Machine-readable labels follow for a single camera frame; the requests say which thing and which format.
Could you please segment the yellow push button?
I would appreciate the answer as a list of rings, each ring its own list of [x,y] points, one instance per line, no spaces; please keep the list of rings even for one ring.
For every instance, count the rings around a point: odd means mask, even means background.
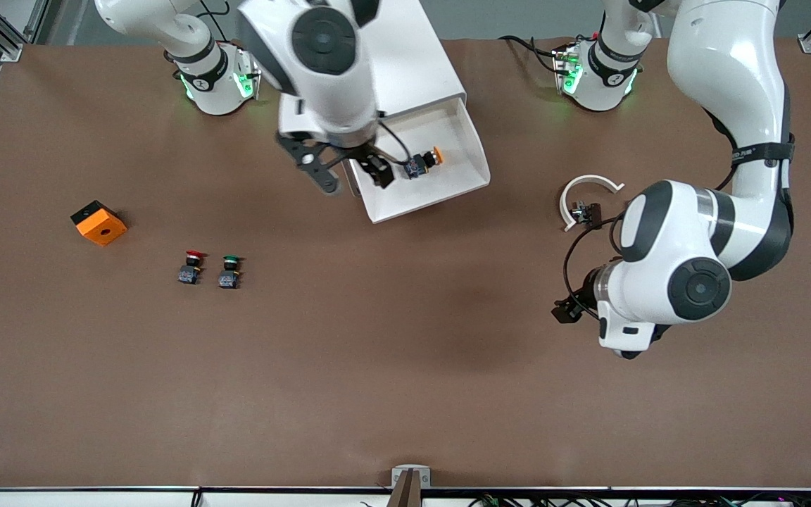
[[[409,180],[414,180],[430,173],[432,168],[442,163],[444,163],[444,157],[442,157],[440,149],[435,146],[431,148],[431,151],[411,156],[408,162],[403,165],[403,170]]]

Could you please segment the green push button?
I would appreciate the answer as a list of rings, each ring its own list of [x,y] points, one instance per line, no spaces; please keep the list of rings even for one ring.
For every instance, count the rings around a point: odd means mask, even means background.
[[[241,257],[239,256],[223,256],[222,257],[222,270],[217,278],[217,285],[221,289],[237,289],[239,280],[241,279]]]

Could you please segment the red push button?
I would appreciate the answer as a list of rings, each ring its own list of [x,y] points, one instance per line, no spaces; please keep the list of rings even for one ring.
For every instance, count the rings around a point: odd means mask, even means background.
[[[196,285],[203,270],[203,260],[207,257],[202,251],[186,250],[184,265],[178,269],[177,281],[183,284]]]

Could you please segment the small brown black component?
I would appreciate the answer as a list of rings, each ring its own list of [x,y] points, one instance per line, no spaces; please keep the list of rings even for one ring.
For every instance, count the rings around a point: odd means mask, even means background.
[[[570,215],[576,225],[583,225],[586,229],[599,229],[602,224],[601,206],[598,203],[586,204],[582,200],[577,200]]]

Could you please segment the white curved plastic piece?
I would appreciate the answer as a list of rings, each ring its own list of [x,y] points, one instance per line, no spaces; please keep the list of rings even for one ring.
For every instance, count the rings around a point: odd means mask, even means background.
[[[570,180],[561,190],[559,196],[559,212],[562,220],[565,223],[565,227],[563,228],[564,232],[569,232],[570,229],[575,227],[581,223],[578,212],[572,211],[572,209],[567,205],[567,196],[572,191],[573,187],[582,184],[595,184],[599,185],[600,187],[605,187],[612,192],[613,194],[620,192],[624,189],[624,183],[616,183],[612,180],[609,180],[608,177],[604,177],[601,175],[589,174],[589,175],[582,175],[579,177],[574,177],[574,179]]]

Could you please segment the brown table cover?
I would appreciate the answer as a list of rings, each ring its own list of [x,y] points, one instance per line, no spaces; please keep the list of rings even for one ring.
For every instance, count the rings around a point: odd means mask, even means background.
[[[667,76],[587,113],[502,41],[445,44],[491,183],[372,224],[274,141],[277,94],[226,116],[154,47],[26,48],[0,71],[0,487],[811,487],[811,56],[780,39],[796,231],[711,320],[628,361],[551,317],[585,173],[615,214],[730,148]],[[128,229],[100,246],[93,200]],[[202,251],[196,285],[177,281]],[[223,256],[241,257],[221,289]]]

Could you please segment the brown bar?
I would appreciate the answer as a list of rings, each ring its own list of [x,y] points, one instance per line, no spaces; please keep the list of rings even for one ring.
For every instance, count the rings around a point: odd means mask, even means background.
[[[412,472],[399,479],[398,484],[391,491],[386,507],[421,507],[422,489],[411,478]]]

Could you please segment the orange box with hole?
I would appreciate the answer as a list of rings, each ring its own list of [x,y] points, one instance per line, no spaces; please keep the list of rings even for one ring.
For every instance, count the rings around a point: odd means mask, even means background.
[[[94,244],[106,246],[125,234],[128,227],[122,218],[99,200],[93,200],[70,216],[81,237]]]

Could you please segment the grey metal bracket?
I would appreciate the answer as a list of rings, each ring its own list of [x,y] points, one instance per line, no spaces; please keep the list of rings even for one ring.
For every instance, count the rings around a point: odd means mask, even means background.
[[[432,488],[432,470],[427,465],[401,464],[391,470],[391,487],[395,488],[400,478],[412,472],[411,478],[420,485],[421,489]]]

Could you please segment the white table edge rail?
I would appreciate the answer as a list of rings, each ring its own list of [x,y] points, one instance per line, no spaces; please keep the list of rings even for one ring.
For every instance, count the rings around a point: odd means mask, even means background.
[[[0,487],[0,507],[386,507],[390,487]],[[421,507],[811,507],[811,488],[432,487]]]

